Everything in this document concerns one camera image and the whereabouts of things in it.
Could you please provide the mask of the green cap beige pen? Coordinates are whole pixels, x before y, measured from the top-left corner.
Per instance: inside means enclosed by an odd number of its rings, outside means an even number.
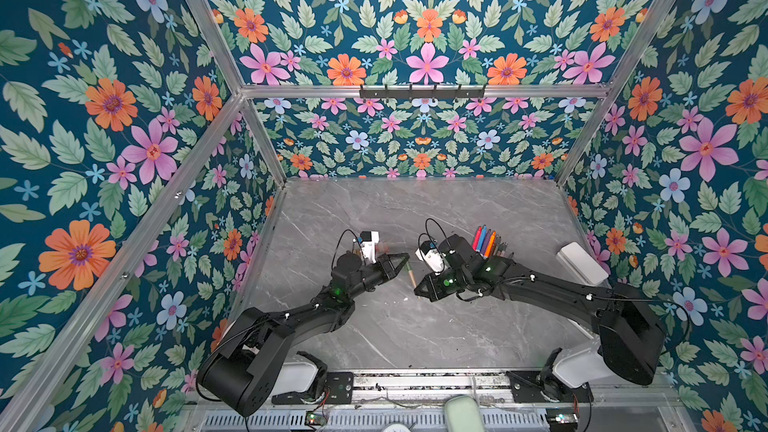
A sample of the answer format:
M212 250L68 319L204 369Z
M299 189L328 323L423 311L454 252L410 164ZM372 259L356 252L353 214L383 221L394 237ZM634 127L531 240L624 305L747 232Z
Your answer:
M410 265L410 263L408 263L408 265L407 265L407 272L408 272L408 276L409 276L409 279L411 281L412 287L416 288L417 287L417 282L416 282L416 278L415 278L415 274L414 274L413 268Z

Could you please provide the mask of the purple marker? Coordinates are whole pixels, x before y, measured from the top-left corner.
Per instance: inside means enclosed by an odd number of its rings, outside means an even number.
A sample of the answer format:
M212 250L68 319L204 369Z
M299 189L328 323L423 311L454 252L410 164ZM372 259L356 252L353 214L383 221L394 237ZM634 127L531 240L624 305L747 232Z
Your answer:
M482 245L480 246L480 253L482 255L486 255L486 251L488 249L488 245L490 244L491 237L492 237L493 231L491 229L486 230L486 235L484 236Z

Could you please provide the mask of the pink highlighter marker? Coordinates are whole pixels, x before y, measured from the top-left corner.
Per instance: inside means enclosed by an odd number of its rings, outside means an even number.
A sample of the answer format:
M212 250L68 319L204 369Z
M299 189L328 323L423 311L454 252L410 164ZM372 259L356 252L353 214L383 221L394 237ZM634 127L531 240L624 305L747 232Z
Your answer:
M475 252L477 252L477 251L475 250L475 248L476 248L476 244L477 244L477 240L478 240L478 235L479 235L479 232L480 232L480 230L481 230L481 228L482 228L482 227L483 227L483 226L479 226L479 227L477 228L477 230L476 230L476 232L475 232L475 235L474 235L474 238L473 238L473 242L472 242L472 249L473 249Z

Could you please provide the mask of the orange marker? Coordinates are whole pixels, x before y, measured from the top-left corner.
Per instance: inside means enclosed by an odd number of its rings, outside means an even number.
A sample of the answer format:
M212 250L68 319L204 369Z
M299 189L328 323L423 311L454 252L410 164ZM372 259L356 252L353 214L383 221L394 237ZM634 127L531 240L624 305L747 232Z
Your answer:
M490 235L489 242L485 250L486 258L489 258L492 255L492 252L495 248L496 241L497 241L497 232L493 231Z

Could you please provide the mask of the brown pen clear grip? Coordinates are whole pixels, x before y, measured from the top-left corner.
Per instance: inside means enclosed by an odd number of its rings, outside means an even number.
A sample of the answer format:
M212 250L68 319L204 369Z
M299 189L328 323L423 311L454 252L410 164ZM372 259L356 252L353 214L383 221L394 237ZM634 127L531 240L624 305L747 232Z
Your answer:
M501 244L502 244L501 236L498 235L494 243L493 255L497 255L499 253L499 248L501 247Z

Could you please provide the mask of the blue marker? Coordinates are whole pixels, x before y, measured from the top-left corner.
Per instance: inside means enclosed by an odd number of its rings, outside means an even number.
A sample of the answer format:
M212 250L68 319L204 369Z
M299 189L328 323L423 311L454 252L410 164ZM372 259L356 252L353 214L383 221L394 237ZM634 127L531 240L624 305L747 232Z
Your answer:
M487 232L488 232L488 227L484 225L481 228L481 230L479 232L479 235L478 235L478 240L477 240L477 244L476 244L476 248L475 248L475 250L477 252L481 252L482 251L482 246L483 246L483 243L485 241Z

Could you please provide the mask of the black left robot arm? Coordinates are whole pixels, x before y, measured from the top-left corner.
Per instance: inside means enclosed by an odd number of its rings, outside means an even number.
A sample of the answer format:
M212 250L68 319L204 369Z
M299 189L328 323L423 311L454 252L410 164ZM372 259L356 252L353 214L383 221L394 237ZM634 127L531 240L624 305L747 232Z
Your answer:
M347 252L333 265L330 282L307 304L277 312L244 310L200 366L196 386L240 415L251 415L278 393L292 348L345 325L355 299L395 279L409 259L409 253L383 253L366 264Z

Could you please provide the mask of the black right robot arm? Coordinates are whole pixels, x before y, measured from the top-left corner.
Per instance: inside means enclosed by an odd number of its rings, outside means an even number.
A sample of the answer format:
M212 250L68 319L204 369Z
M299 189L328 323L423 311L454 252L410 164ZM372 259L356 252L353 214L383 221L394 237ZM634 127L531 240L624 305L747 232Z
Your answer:
M422 242L417 258L430 272L415 287L417 296L437 302L454 295L523 302L590 329L589 341L552 351L534 387L551 401L596 380L617 377L638 386L653 383L664 341L661 320L640 291L612 288L599 279L570 282L530 269L512 256L483 254L454 234L441 243Z

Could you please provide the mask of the pale green rounded object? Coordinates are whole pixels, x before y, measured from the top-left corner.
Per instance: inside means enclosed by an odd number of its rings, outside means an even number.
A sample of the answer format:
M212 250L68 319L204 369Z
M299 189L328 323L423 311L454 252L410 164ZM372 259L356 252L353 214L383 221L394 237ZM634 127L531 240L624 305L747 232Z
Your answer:
M480 407L470 396L456 396L443 406L445 427L448 432L484 432Z

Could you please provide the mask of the white rectangular box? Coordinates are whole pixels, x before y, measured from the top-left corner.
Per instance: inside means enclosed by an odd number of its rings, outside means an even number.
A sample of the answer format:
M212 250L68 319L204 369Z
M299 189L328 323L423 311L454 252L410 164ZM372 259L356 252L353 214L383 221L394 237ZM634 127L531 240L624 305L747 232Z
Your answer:
M587 285L604 285L609 277L597 260L577 242L563 246L557 252L556 259L566 270Z

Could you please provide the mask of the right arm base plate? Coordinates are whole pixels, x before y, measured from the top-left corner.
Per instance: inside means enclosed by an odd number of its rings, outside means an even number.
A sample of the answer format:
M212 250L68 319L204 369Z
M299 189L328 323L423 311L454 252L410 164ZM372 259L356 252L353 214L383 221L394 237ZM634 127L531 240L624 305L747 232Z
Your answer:
M542 374L540 370L508 370L505 376L510 382L510 391L517 403L589 404L594 399L588 387L569 388L552 374Z

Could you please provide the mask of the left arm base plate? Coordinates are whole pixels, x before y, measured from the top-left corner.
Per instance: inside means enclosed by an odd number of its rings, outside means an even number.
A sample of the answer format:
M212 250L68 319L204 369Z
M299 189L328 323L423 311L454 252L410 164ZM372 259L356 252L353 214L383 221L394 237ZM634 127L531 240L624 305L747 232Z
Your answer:
M270 402L272 405L349 405L354 381L352 372L328 372L316 379L307 391L274 395Z

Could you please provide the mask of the black wall hook rail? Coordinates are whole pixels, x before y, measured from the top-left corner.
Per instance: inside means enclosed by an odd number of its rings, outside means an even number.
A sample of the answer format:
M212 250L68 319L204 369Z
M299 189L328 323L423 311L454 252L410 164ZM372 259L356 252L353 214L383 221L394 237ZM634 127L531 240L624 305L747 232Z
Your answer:
M358 89L358 97L361 99L475 99L483 98L486 94L485 86L464 85L397 85L397 86L361 86Z

